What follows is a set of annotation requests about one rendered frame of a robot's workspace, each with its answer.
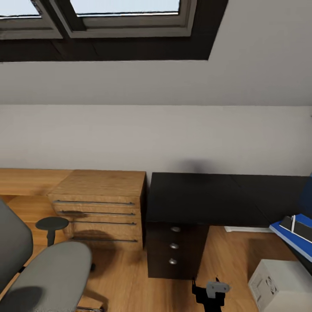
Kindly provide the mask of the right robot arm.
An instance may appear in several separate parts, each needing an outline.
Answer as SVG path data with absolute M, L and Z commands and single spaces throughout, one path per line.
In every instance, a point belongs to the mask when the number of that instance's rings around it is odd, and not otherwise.
M 221 306 L 224 306 L 224 294 L 230 291 L 230 286 L 216 280 L 216 282 L 207 281 L 206 287 L 197 287 L 195 279 L 193 280 L 192 293 L 196 295 L 196 302 L 203 304 L 205 312 L 221 312 Z

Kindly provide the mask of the swivel chair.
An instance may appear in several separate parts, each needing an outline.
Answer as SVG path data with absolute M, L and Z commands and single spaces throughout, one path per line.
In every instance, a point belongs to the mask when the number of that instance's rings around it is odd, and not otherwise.
M 69 225 L 65 218 L 42 218 L 39 230 L 48 231 L 48 247 L 31 263 L 33 236 L 29 227 L 0 201 L 0 294 L 19 276 L 0 300 L 0 312 L 104 312 L 104 307 L 78 307 L 88 283 L 91 249 L 80 241 L 55 244 L 55 231 Z

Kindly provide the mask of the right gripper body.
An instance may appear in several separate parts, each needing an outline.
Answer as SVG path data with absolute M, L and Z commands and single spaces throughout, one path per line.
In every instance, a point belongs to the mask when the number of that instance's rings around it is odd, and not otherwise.
M 206 288 L 196 287 L 196 302 L 202 303 L 205 312 L 214 309 L 221 312 L 221 306 L 224 306 L 224 293 L 216 292 L 215 298 L 208 298 Z

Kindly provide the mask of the notebook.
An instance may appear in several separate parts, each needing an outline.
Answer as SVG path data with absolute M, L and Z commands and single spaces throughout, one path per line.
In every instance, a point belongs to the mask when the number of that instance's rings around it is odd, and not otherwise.
M 285 216 L 284 220 L 280 224 L 281 227 L 291 231 L 292 229 L 292 219 L 288 216 Z M 302 224 L 295 220 L 294 222 L 294 234 L 303 239 L 312 242 L 312 227 L 309 227 L 305 224 Z

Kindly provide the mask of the folder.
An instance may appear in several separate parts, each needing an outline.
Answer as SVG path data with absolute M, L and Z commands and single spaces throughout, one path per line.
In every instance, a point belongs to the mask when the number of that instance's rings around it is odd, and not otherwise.
M 305 215 L 296 215 L 295 219 L 312 228 L 312 219 L 306 217 Z M 305 241 L 293 233 L 281 228 L 279 226 L 281 222 L 282 221 L 271 224 L 269 228 L 312 263 L 312 243 Z

